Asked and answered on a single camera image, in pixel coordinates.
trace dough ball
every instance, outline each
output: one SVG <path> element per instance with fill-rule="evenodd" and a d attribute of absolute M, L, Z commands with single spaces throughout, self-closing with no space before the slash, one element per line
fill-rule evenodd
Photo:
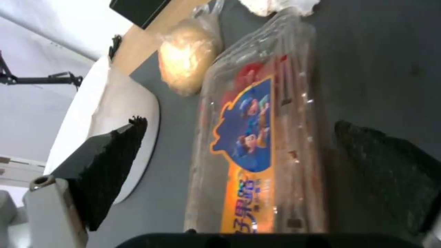
<path fill-rule="evenodd" d="M 162 80 L 179 94 L 197 93 L 217 51 L 209 33 L 197 26 L 175 28 L 158 50 Z"/>

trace white wall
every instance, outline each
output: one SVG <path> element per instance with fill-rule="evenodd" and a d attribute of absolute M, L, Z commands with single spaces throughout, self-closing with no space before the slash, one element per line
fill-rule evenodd
<path fill-rule="evenodd" d="M 110 0 L 0 0 L 0 15 L 97 60 L 131 27 Z"/>
<path fill-rule="evenodd" d="M 28 188 L 6 186 L 6 185 L 0 184 L 0 190 L 4 190 L 4 191 L 9 192 L 9 195 L 11 196 L 12 201 L 14 201 L 14 203 L 17 207 L 24 206 L 23 196 L 28 191 Z"/>
<path fill-rule="evenodd" d="M 18 77 L 63 71 L 86 76 L 93 64 L 1 17 L 0 30 L 3 58 Z M 0 154 L 46 162 L 75 93 L 71 85 L 0 84 Z"/>

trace cartoon character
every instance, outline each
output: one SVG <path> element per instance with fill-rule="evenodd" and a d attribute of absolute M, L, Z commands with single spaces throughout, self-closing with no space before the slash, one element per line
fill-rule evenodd
<path fill-rule="evenodd" d="M 255 116 L 259 112 L 259 102 L 251 97 L 245 99 L 240 104 L 239 109 L 242 111 L 243 117 Z"/>
<path fill-rule="evenodd" d="M 269 132 L 269 95 L 262 97 L 260 101 L 252 97 L 248 97 L 242 101 L 239 107 L 242 116 L 248 118 L 249 129 L 254 129 L 256 145 L 259 147 L 266 147 L 266 138 Z"/>
<path fill-rule="evenodd" d="M 257 137 L 255 134 L 241 135 L 236 142 L 236 146 L 240 157 L 253 153 L 257 146 Z"/>

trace clear plastic wrap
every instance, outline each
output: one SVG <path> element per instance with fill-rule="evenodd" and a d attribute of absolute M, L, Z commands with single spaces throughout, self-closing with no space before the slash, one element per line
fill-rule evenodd
<path fill-rule="evenodd" d="M 208 70 L 184 229 L 326 232 L 309 90 L 314 37 L 312 26 L 285 9 Z"/>
<path fill-rule="evenodd" d="M 206 71 L 222 51 L 219 14 L 223 5 L 224 0 L 216 0 L 211 13 L 207 4 L 196 7 L 191 18 L 161 37 L 162 80 L 182 96 L 199 92 Z"/>

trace blue label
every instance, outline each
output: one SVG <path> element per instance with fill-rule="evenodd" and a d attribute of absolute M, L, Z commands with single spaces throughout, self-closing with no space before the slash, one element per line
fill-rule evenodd
<path fill-rule="evenodd" d="M 211 151 L 250 172 L 271 165 L 272 79 L 253 83 L 223 107 Z"/>

